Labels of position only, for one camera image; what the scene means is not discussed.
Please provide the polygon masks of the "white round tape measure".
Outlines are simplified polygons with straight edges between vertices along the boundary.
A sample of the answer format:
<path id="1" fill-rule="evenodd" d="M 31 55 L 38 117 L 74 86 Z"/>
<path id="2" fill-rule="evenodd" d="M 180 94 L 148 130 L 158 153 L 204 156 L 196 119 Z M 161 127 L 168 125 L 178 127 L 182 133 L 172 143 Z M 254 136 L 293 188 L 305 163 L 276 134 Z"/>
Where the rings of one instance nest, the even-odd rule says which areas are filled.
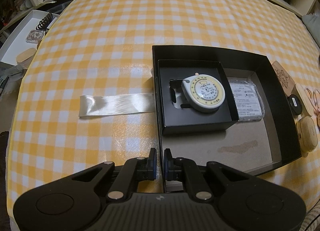
<path id="1" fill-rule="evenodd" d="M 203 113 L 213 113 L 221 107 L 226 92 L 219 80 L 205 74 L 195 74 L 182 80 L 182 90 L 188 103 Z"/>

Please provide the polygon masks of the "large black cardboard box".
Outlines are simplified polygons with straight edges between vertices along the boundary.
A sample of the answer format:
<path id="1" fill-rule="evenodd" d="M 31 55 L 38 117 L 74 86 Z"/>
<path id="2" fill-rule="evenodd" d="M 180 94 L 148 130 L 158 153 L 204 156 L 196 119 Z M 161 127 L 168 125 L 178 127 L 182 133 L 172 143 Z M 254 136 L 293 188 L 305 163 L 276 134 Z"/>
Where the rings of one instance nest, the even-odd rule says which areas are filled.
<path id="1" fill-rule="evenodd" d="M 237 121 L 226 130 L 162 135 L 158 129 L 161 151 L 169 148 L 173 157 L 189 158 L 198 165 L 216 161 L 255 176 L 300 158 L 290 105 L 266 56 L 209 46 L 155 45 L 153 73 L 155 63 L 161 59 L 220 62 L 227 79 L 249 78 L 257 86 L 265 107 L 262 120 Z M 183 100 L 183 91 L 172 99 L 174 103 Z"/>

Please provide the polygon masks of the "clear packet with label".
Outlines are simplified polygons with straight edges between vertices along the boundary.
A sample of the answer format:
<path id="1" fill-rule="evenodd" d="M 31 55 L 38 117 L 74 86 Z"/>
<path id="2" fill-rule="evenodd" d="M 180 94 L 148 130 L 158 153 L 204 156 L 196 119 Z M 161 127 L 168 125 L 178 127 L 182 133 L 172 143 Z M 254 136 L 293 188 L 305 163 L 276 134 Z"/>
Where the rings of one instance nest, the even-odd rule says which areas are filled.
<path id="1" fill-rule="evenodd" d="M 259 121 L 264 118 L 265 107 L 257 86 L 249 78 L 229 77 L 239 122 Z"/>

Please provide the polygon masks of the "gold earbud charging case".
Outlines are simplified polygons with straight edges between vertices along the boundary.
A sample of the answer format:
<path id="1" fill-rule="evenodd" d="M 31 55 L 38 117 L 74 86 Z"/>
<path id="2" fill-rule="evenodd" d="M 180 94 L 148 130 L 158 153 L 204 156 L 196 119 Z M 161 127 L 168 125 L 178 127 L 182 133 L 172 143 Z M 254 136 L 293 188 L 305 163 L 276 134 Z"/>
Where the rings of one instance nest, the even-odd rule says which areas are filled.
<path id="1" fill-rule="evenodd" d="M 296 126 L 300 150 L 304 153 L 314 151 L 318 144 L 318 138 L 313 119 L 310 116 L 302 117 Z"/>

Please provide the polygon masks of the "carved wooden coaster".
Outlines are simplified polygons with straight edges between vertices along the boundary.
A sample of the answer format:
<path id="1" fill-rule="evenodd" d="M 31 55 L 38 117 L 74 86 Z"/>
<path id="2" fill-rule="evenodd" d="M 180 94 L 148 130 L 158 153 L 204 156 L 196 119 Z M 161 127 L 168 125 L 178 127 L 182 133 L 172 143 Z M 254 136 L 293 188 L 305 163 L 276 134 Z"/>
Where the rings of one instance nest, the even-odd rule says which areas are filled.
<path id="1" fill-rule="evenodd" d="M 278 61 L 274 61 L 272 63 L 272 67 L 277 75 L 278 80 L 280 81 L 285 95 L 289 97 L 289 95 L 292 94 L 293 88 L 295 86 L 295 81 Z"/>

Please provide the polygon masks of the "small black insert box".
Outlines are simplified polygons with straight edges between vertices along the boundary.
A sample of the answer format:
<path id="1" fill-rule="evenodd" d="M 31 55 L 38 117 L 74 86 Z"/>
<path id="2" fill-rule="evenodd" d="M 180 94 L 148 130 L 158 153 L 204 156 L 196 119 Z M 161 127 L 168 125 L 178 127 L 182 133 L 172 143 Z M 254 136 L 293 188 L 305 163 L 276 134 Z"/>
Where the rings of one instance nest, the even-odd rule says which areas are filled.
<path id="1" fill-rule="evenodd" d="M 213 76 L 222 83 L 226 98 L 217 111 L 203 113 L 186 100 L 172 101 L 182 93 L 182 80 L 195 73 Z M 226 130 L 238 121 L 232 90 L 220 62 L 161 59 L 155 63 L 153 75 L 158 129 L 162 135 Z"/>

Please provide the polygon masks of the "clear adhesive tape strip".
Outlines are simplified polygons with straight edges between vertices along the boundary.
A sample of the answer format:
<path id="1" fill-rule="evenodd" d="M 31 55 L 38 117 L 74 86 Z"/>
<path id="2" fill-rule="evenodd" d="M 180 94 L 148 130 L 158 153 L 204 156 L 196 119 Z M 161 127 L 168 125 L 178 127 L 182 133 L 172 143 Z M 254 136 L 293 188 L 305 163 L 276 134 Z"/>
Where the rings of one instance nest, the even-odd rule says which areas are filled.
<path id="1" fill-rule="evenodd" d="M 152 93 L 80 96 L 79 117 L 129 115 L 155 111 L 155 98 Z"/>

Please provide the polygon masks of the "yellow white checkered tablecloth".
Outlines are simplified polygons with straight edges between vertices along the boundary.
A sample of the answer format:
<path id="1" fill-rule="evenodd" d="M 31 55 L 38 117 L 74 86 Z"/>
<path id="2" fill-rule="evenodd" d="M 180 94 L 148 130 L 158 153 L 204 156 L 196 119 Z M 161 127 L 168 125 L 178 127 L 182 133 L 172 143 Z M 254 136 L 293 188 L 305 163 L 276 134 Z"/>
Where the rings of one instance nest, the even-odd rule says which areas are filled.
<path id="1" fill-rule="evenodd" d="M 150 93 L 152 46 L 265 55 L 319 88 L 319 49 L 302 21 L 266 0 L 74 0 L 24 76 L 10 132 L 7 210 L 29 189 L 157 146 L 153 113 L 79 118 L 82 95 Z"/>

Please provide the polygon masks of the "small black round case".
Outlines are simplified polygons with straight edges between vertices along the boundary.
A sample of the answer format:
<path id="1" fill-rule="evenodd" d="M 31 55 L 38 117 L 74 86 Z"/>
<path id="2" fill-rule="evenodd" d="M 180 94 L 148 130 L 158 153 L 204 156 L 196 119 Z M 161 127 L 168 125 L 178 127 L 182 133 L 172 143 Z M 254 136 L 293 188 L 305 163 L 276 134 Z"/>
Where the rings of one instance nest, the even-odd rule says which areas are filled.
<path id="1" fill-rule="evenodd" d="M 290 109 L 291 109 L 292 114 L 294 116 L 300 115 L 303 110 L 300 99 L 296 95 L 291 94 L 291 95 L 289 95 L 287 100 L 290 105 Z"/>

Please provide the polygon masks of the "light wooden oval block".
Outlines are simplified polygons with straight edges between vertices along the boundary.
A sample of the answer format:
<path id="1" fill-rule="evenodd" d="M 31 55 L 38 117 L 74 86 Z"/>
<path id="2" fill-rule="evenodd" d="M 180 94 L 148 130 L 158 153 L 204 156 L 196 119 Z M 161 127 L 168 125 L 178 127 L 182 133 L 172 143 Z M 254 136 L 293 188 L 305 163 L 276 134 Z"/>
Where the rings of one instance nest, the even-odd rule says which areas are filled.
<path id="1" fill-rule="evenodd" d="M 304 116 L 312 117 L 314 114 L 313 106 L 311 105 L 309 98 L 306 95 L 303 87 L 300 84 L 296 83 L 293 88 L 292 93 L 295 94 L 299 98 L 299 100 L 302 104 L 302 114 Z"/>

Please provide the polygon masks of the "wooden oval lid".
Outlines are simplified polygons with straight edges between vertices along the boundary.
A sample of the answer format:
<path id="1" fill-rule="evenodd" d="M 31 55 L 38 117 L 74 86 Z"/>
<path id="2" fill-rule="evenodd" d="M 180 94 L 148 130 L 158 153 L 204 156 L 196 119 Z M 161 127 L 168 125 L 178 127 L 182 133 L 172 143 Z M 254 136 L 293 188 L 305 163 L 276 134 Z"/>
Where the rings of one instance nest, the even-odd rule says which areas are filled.
<path id="1" fill-rule="evenodd" d="M 23 63 L 24 61 L 28 60 L 29 58 L 34 57 L 35 53 L 36 53 L 35 48 L 29 48 L 29 49 L 21 52 L 19 55 L 17 55 L 16 62 Z"/>

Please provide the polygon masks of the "clear pink patterned case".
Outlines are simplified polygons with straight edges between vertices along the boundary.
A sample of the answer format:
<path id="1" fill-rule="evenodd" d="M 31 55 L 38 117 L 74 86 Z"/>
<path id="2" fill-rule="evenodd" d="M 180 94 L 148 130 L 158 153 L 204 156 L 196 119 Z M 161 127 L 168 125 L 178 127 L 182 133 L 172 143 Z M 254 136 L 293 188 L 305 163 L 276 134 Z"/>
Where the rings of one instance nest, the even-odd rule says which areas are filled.
<path id="1" fill-rule="evenodd" d="M 27 35 L 25 41 L 27 43 L 38 44 L 44 36 L 45 32 L 42 30 L 31 30 Z"/>

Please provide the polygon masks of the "white tray box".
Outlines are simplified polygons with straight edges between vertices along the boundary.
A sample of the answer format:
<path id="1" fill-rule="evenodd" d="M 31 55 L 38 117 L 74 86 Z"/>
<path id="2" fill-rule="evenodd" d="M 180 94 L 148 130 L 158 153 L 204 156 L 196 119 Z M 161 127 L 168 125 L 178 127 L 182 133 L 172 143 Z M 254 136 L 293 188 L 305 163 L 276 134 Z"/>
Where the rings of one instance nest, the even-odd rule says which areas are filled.
<path id="1" fill-rule="evenodd" d="M 33 10 L 22 19 L 1 47 L 1 68 L 15 66 L 17 64 L 16 57 L 20 53 L 29 48 L 37 48 L 38 40 L 28 42 L 27 38 L 29 33 L 36 30 L 36 27 L 46 15 L 48 15 L 48 12 Z"/>

